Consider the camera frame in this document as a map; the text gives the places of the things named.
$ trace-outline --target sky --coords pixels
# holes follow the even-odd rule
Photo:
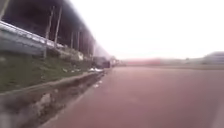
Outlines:
[[[109,54],[197,58],[224,51],[224,0],[71,0]]]

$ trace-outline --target grass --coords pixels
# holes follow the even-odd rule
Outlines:
[[[79,75],[89,67],[88,62],[79,62],[74,66],[53,57],[42,59],[0,52],[0,92]]]
[[[193,70],[224,70],[224,65],[212,64],[195,64],[195,65],[176,65],[176,66],[150,66],[152,68],[167,68],[167,69],[193,69]]]

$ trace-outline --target fence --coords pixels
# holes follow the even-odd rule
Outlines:
[[[27,54],[42,54],[48,48],[54,47],[54,42],[41,36],[0,21],[0,50],[22,52]]]

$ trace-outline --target asphalt track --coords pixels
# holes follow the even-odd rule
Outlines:
[[[42,128],[224,128],[224,70],[115,68]]]

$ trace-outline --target guardrail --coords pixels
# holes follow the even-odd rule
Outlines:
[[[43,38],[41,36],[38,36],[36,34],[33,34],[31,32],[28,32],[26,30],[23,30],[21,28],[15,27],[15,26],[13,26],[11,24],[8,24],[8,23],[5,23],[3,21],[0,21],[0,29],[5,30],[5,31],[10,31],[12,33],[15,33],[15,34],[18,34],[18,35],[21,35],[21,36],[25,36],[26,38],[32,39],[32,40],[34,40],[36,42],[39,42],[39,43],[45,43],[45,41],[47,41],[47,46],[48,47],[50,47],[50,48],[54,47],[54,42],[53,41],[48,40],[46,38]],[[57,43],[57,47],[62,48],[63,46],[61,44]]]

